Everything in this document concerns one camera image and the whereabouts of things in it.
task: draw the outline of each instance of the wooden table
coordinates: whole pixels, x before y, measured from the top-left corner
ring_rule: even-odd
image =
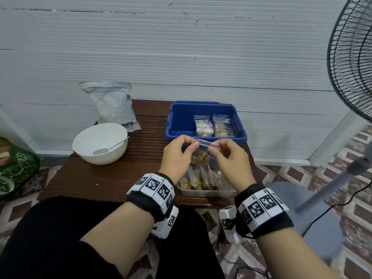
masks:
[[[41,192],[39,201],[68,196],[96,201],[124,202],[126,192],[143,174],[157,172],[165,140],[165,127],[170,108],[169,101],[133,100],[133,110],[142,130],[132,132],[125,154],[108,165],[90,164],[72,154],[70,159],[58,170],[49,185]],[[247,144],[242,146],[249,154],[251,167],[257,182],[262,178],[254,165]],[[174,204],[198,208],[222,208],[233,204],[234,197],[186,197],[179,189],[175,190]]]

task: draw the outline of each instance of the left hand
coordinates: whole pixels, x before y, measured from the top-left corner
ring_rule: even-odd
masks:
[[[184,144],[191,145],[182,153],[181,148]],[[174,139],[164,148],[159,172],[171,178],[175,185],[187,172],[191,163],[191,156],[198,147],[199,142],[190,136],[181,135]]]

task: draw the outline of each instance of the person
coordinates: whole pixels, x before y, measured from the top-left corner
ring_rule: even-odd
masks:
[[[209,151],[239,196],[256,184],[248,154],[230,139],[216,143],[221,151],[214,147]],[[189,146],[182,153],[184,144]],[[159,175],[177,183],[198,146],[197,141],[184,135],[170,142],[164,149]],[[127,276],[158,217],[133,202],[56,197],[36,204],[21,219],[1,254],[0,278]],[[279,228],[266,234],[261,231],[262,235],[257,236],[272,278],[335,279],[335,274],[308,247],[293,225],[287,226],[277,225]],[[169,277],[225,278],[205,222],[191,209],[179,209],[168,237],[161,244],[156,278]]]

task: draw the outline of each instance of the barcode label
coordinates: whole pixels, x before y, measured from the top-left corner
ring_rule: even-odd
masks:
[[[134,124],[133,121],[131,121],[131,122],[127,122],[127,123],[122,124],[122,126],[124,126],[125,128],[129,128],[129,127],[132,127],[133,124]]]

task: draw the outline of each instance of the electric fan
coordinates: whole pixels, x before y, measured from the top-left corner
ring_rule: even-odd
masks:
[[[327,53],[328,74],[336,93],[369,122],[372,122],[371,29],[372,0],[348,0],[333,28]],[[323,214],[329,209],[323,200],[369,169],[371,163],[372,142],[366,146],[365,156],[353,161],[316,194],[289,182],[268,186],[290,208],[288,215],[296,230],[305,234],[305,242],[323,260],[330,260],[341,249],[343,239],[339,218],[333,213]]]

